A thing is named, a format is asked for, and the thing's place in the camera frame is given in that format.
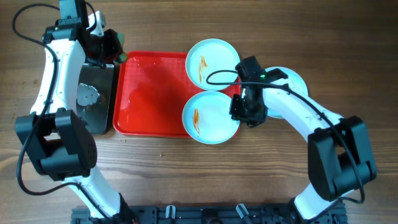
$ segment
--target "red rectangular surface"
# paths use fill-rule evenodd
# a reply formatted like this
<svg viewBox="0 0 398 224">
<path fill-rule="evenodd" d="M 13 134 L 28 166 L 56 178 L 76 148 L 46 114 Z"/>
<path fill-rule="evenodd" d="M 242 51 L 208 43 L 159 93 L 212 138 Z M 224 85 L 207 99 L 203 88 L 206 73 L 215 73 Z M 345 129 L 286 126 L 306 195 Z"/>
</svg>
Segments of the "red rectangular surface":
<svg viewBox="0 0 398 224">
<path fill-rule="evenodd" d="M 121 65 L 113 126 L 122 134 L 189 138 L 182 125 L 182 110 L 195 94 L 185 71 L 187 53 L 129 52 Z M 239 85 L 221 92 L 232 97 Z"/>
</svg>

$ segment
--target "wooden table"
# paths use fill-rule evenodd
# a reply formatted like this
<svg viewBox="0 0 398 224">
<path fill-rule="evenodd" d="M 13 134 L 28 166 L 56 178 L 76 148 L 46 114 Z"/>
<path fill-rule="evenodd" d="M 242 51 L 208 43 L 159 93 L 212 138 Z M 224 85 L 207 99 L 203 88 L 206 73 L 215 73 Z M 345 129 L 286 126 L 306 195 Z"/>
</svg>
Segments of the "wooden table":
<svg viewBox="0 0 398 224">
<path fill-rule="evenodd" d="M 57 4 L 54 0 L 42 2 Z M 42 47 L 11 30 L 28 0 L 0 6 L 0 223 L 69 223 L 83 205 L 70 190 L 26 195 L 16 181 L 21 144 L 16 117 L 27 115 L 44 70 Z M 231 43 L 241 58 L 299 73 L 321 105 L 365 120 L 378 177 L 366 185 L 364 205 L 347 203 L 350 223 L 398 223 L 398 32 L 395 1 L 93 1 L 108 27 L 126 34 L 125 51 L 188 52 L 200 40 Z M 57 11 L 35 8 L 18 29 L 40 39 Z M 123 136 L 113 128 L 95 136 L 97 165 L 130 205 L 288 202 L 309 183 L 305 141 L 286 121 L 270 119 L 224 144 L 192 139 Z M 30 189 L 55 186 L 25 158 Z"/>
</svg>

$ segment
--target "wood grain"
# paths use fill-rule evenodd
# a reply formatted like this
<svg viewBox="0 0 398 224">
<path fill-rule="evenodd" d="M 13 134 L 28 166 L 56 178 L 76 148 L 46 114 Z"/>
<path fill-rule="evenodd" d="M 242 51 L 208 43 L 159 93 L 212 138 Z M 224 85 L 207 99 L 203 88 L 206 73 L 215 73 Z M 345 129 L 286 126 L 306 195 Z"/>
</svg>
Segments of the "wood grain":
<svg viewBox="0 0 398 224">
<path fill-rule="evenodd" d="M 0 6 L 0 223 L 68 223 L 82 206 L 69 189 L 28 196 L 16 182 L 21 144 L 15 118 L 27 115 L 44 70 L 44 50 L 12 33 L 14 13 L 29 0 Z M 44 0 L 56 4 L 54 0 Z M 135 0 L 93 1 L 108 27 L 126 34 L 125 50 L 187 52 L 200 40 L 224 39 L 263 67 L 299 73 L 311 96 L 343 116 L 365 120 L 378 177 L 364 205 L 348 203 L 350 223 L 398 223 L 397 1 Z M 31 9 L 18 29 L 41 38 L 57 11 Z M 308 184 L 305 141 L 270 119 L 217 146 L 192 139 L 95 136 L 98 166 L 130 205 L 287 202 Z M 31 189 L 54 186 L 23 166 Z"/>
</svg>

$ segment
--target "cable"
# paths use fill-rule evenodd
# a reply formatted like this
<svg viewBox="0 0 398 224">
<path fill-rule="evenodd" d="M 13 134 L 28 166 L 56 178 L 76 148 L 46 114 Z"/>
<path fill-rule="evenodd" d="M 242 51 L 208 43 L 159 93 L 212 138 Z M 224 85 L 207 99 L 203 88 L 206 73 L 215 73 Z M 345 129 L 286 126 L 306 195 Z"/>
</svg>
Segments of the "cable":
<svg viewBox="0 0 398 224">
<path fill-rule="evenodd" d="M 53 62 L 54 62 L 54 70 L 53 70 L 52 79 L 51 79 L 51 82 L 50 82 L 49 92 L 47 93 L 47 98 L 46 98 L 45 103 L 44 103 L 44 108 L 43 108 L 41 114 L 39 115 L 39 118 L 36 119 L 36 121 L 35 121 L 35 123 L 33 125 L 33 128 L 32 128 L 32 131 L 29 133 L 28 137 L 26 138 L 25 143 L 24 143 L 24 145 L 23 145 L 23 147 L 21 149 L 21 152 L 19 153 L 19 158 L 18 158 L 18 162 L 17 162 L 17 180 L 18 180 L 19 187 L 25 193 L 27 193 L 29 195 L 38 196 L 38 195 L 47 195 L 47 194 L 52 193 L 52 192 L 54 192 L 54 191 L 56 191 L 58 189 L 61 189 L 63 187 L 66 187 L 66 186 L 69 186 L 69 185 L 74 185 L 75 187 L 77 187 L 85 195 L 85 197 L 90 201 L 90 203 L 95 207 L 95 209 L 97 209 L 97 211 L 102 216 L 105 217 L 105 219 L 111 221 L 111 219 L 100 209 L 100 206 L 95 204 L 94 200 L 88 195 L 86 190 L 78 183 L 74 183 L 74 182 L 64 183 L 64 184 L 61 184 L 59 186 L 56 186 L 56 187 L 54 187 L 52 189 L 49 189 L 49 190 L 46 190 L 46 191 L 43 191 L 43 192 L 34 192 L 34 191 L 29 190 L 25 186 L 24 181 L 22 180 L 22 162 L 24 160 L 24 155 L 25 155 L 27 147 L 30 144 L 30 140 L 32 139 L 33 134 L 36 132 L 37 128 L 40 126 L 40 123 L 43 120 L 43 117 L 45 116 L 45 112 L 48 110 L 48 108 L 49 108 L 49 106 L 51 104 L 51 98 L 52 98 L 52 95 L 53 95 L 53 91 L 54 91 L 54 87 L 55 87 L 55 81 L 57 79 L 57 72 L 58 72 L 57 54 L 48 45 L 46 45 L 46 44 L 44 44 L 44 43 L 42 43 L 42 42 L 40 42 L 38 40 L 35 40 L 33 38 L 30 38 L 28 36 L 25 36 L 25 35 L 21 34 L 20 32 L 18 32 L 17 29 L 16 29 L 16 20 L 17 20 L 18 16 L 23 11 L 25 11 L 26 9 L 29 9 L 29 8 L 32 8 L 32 7 L 36 7 L 36 6 L 43 6 L 43 7 L 49 7 L 49 8 L 52 8 L 52 9 L 60 10 L 58 7 L 53 6 L 53 5 L 49 5 L 49 4 L 43 4 L 43 3 L 30 4 L 28 6 L 25 6 L 25 7 L 21 8 L 19 11 L 17 11 L 17 13 L 15 14 L 14 18 L 12 19 L 12 30 L 14 31 L 14 33 L 16 35 L 18 35 L 19 37 L 21 37 L 22 39 L 31 41 L 33 43 L 36 43 L 36 44 L 39 44 L 40 46 L 45 47 L 51 53 L 51 56 L 52 56 Z"/>
<path fill-rule="evenodd" d="M 321 119 L 324 119 L 326 121 L 326 123 L 330 126 L 330 130 L 333 132 L 333 134 L 335 134 L 335 136 L 337 137 L 337 140 L 340 142 L 340 144 L 343 146 L 344 150 L 347 152 L 347 155 L 348 155 L 349 160 L 351 162 L 351 166 L 353 167 L 353 170 L 354 170 L 356 181 L 357 181 L 357 183 L 359 185 L 359 191 L 361 192 L 361 199 L 360 200 L 356 200 L 356 199 L 353 199 L 353 198 L 350 198 L 350 197 L 340 197 L 340 200 L 347 200 L 347 201 L 354 202 L 354 203 L 357 203 L 357 204 L 361 204 L 361 203 L 363 203 L 365 201 L 365 190 L 364 190 L 364 187 L 363 187 L 362 180 L 361 180 L 361 178 L 359 176 L 358 168 L 357 168 L 357 166 L 355 164 L 354 157 L 353 157 L 353 155 L 352 155 L 352 153 L 351 153 L 346 141 L 343 139 L 341 134 L 336 130 L 336 128 L 333 125 L 333 123 L 325 116 L 324 113 L 322 113 L 320 110 L 318 110 L 318 108 L 316 108 L 314 105 L 312 105 L 311 102 L 309 102 L 303 96 L 301 96 L 300 94 L 298 94 L 298 93 L 294 92 L 293 90 L 291 90 L 288 85 L 280 86 L 280 85 L 275 85 L 275 84 L 271 84 L 271 83 L 261 83 L 261 82 L 239 82 L 239 83 L 235 83 L 235 82 L 224 82 L 224 83 L 209 82 L 210 77 L 212 77 L 213 75 L 215 75 L 217 73 L 220 73 L 220 72 L 236 73 L 236 71 L 232 71 L 232 70 L 215 71 L 215 72 L 213 72 L 213 73 L 211 73 L 210 75 L 207 76 L 207 78 L 206 78 L 207 84 L 210 84 L 210 85 L 242 85 L 242 84 L 263 85 L 263 86 L 265 86 L 265 88 L 276 88 L 276 89 L 285 90 L 286 92 L 296 96 L 297 98 L 302 100 L 304 103 L 306 103 L 309 107 L 311 107 L 311 109 L 314 110 L 321 117 Z"/>
<path fill-rule="evenodd" d="M 95 10 L 94 10 L 93 6 L 89 2 L 86 2 L 86 5 L 88 7 L 90 7 L 90 9 L 93 11 L 93 14 L 94 14 L 94 24 L 93 24 L 93 26 L 91 26 L 90 28 L 87 29 L 87 31 L 91 33 L 95 30 L 95 28 L 97 28 L 97 16 L 95 15 Z"/>
</svg>

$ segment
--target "black cable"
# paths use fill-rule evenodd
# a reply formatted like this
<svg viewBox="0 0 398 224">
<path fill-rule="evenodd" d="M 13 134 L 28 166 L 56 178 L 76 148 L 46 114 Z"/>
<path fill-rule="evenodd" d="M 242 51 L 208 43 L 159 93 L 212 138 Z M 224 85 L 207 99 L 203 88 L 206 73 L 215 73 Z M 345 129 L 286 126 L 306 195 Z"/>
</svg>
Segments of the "black cable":
<svg viewBox="0 0 398 224">
<path fill-rule="evenodd" d="M 93 14 L 94 14 L 94 24 L 93 24 L 93 26 L 88 28 L 87 31 L 93 32 L 95 30 L 95 28 L 97 27 L 97 16 L 95 15 L 95 10 L 94 10 L 93 6 L 89 2 L 86 2 L 86 4 L 88 7 L 90 7 L 90 9 L 93 11 Z"/>
<path fill-rule="evenodd" d="M 316 108 L 314 105 L 312 105 L 311 102 L 309 102 L 303 96 L 301 96 L 300 94 L 298 94 L 298 93 L 294 92 L 293 90 L 291 90 L 288 85 L 280 86 L 280 85 L 275 85 L 275 84 L 271 84 L 271 83 L 261 83 L 261 82 L 240 82 L 240 83 L 235 83 L 235 82 L 213 83 L 213 82 L 209 82 L 210 77 L 212 77 L 213 75 L 215 75 L 217 73 L 220 73 L 220 72 L 236 73 L 236 71 L 232 71 L 232 70 L 215 71 L 215 72 L 213 72 L 213 73 L 211 73 L 210 75 L 207 76 L 207 78 L 206 78 L 207 84 L 210 84 L 210 85 L 242 85 L 242 84 L 263 85 L 263 86 L 265 86 L 265 88 L 276 88 L 276 89 L 285 90 L 286 92 L 296 96 L 297 98 L 302 100 L 305 104 L 307 104 L 309 107 L 311 107 L 311 109 L 314 110 L 321 117 L 321 119 L 324 119 L 326 121 L 326 123 L 328 123 L 328 125 L 330 126 L 331 131 L 337 137 L 338 142 L 343 146 L 344 150 L 347 152 L 347 155 L 348 155 L 349 160 L 351 162 L 351 166 L 353 167 L 353 170 L 354 170 L 356 181 L 357 181 L 357 183 L 359 185 L 359 191 L 361 192 L 361 199 L 360 200 L 356 200 L 356 199 L 353 199 L 353 198 L 350 198 L 350 197 L 340 197 L 340 200 L 347 200 L 347 201 L 358 203 L 358 204 L 361 204 L 361 203 L 363 203 L 365 201 L 365 190 L 363 188 L 363 183 L 362 183 L 362 180 L 361 180 L 361 178 L 359 176 L 358 168 L 357 168 L 357 166 L 355 164 L 354 157 L 353 157 L 353 155 L 352 155 L 352 153 L 351 153 L 346 141 L 343 139 L 341 134 L 336 130 L 336 128 L 333 125 L 333 123 L 325 116 L 324 113 L 322 113 L 320 110 L 318 110 L 318 108 Z"/>
<path fill-rule="evenodd" d="M 28 6 L 25 6 L 25 7 L 21 8 L 15 14 L 14 18 L 12 19 L 12 30 L 14 31 L 14 33 L 16 35 L 18 35 L 19 37 L 25 39 L 25 40 L 31 41 L 33 43 L 36 43 L 36 44 L 39 44 L 39 45 L 45 47 L 51 53 L 51 56 L 52 56 L 53 62 L 54 62 L 54 70 L 53 70 L 52 79 L 51 79 L 51 82 L 50 82 L 49 92 L 47 93 L 47 98 L 46 98 L 45 103 L 44 103 L 44 108 L 43 108 L 41 114 L 39 115 L 39 118 L 37 118 L 37 120 L 35 121 L 35 123 L 33 125 L 33 128 L 32 128 L 32 131 L 29 133 L 28 137 L 26 138 L 25 143 L 24 143 L 24 145 L 23 145 L 23 147 L 21 149 L 21 152 L 19 153 L 19 158 L 18 158 L 18 162 L 17 162 L 17 180 L 18 180 L 19 187 L 25 193 L 27 193 L 29 195 L 38 196 L 38 195 L 47 195 L 49 193 L 52 193 L 52 192 L 54 192 L 54 191 L 56 191 L 58 189 L 66 187 L 68 185 L 74 185 L 75 187 L 77 187 L 85 195 L 85 197 L 90 201 L 90 203 L 97 209 L 97 211 L 102 216 L 104 216 L 107 220 L 111 221 L 111 219 L 100 209 L 100 206 L 95 204 L 94 200 L 88 195 L 86 190 L 78 183 L 74 183 L 74 182 L 64 183 L 64 184 L 56 186 L 56 187 L 54 187 L 52 189 L 46 190 L 44 192 L 34 192 L 34 191 L 29 190 L 25 186 L 24 181 L 22 180 L 22 162 L 24 160 L 24 155 L 25 155 L 27 147 L 30 144 L 30 140 L 32 139 L 33 134 L 36 132 L 37 128 L 40 126 L 40 123 L 43 120 L 43 117 L 45 116 L 45 112 L 48 110 L 48 108 L 49 108 L 49 106 L 51 104 L 51 98 L 52 98 L 52 95 L 53 95 L 53 91 L 54 91 L 54 87 L 55 87 L 55 81 L 57 79 L 57 72 L 58 72 L 58 57 L 57 57 L 57 54 L 48 45 L 46 45 L 43 42 L 40 42 L 38 40 L 35 40 L 33 38 L 30 38 L 28 36 L 25 36 L 25 35 L 21 34 L 20 32 L 18 32 L 17 29 L 16 29 L 16 20 L 17 20 L 18 16 L 23 11 L 25 11 L 26 9 L 29 9 L 29 8 L 32 8 L 32 7 L 36 7 L 36 6 L 50 7 L 52 9 L 60 10 L 58 7 L 53 6 L 53 5 L 49 5 L 49 4 L 42 4 L 42 3 L 30 4 Z"/>
</svg>

